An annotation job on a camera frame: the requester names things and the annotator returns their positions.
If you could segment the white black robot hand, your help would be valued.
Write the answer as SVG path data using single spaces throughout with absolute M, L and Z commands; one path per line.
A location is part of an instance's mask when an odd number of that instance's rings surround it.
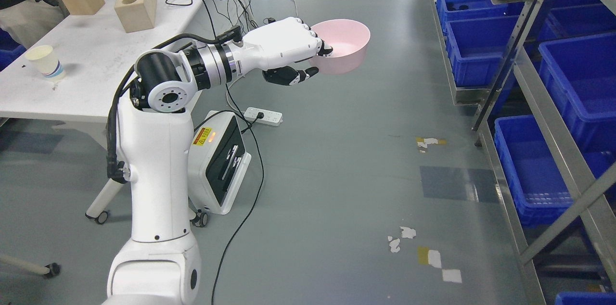
M 330 44 L 293 16 L 257 27 L 246 33 L 242 42 L 229 42 L 228 47 L 232 74 L 260 69 L 268 83 L 281 86 L 303 83 L 319 72 L 317 67 L 296 70 L 290 64 L 333 52 Z

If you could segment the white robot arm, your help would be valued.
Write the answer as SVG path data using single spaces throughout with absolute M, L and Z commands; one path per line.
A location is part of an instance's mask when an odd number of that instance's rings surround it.
M 260 52 L 240 37 L 182 34 L 146 51 L 117 87 L 106 124 L 107 175 L 130 183 L 131 238 L 114 258 L 107 305 L 191 305 L 202 270 L 189 226 L 186 105 L 205 89 L 260 68 Z

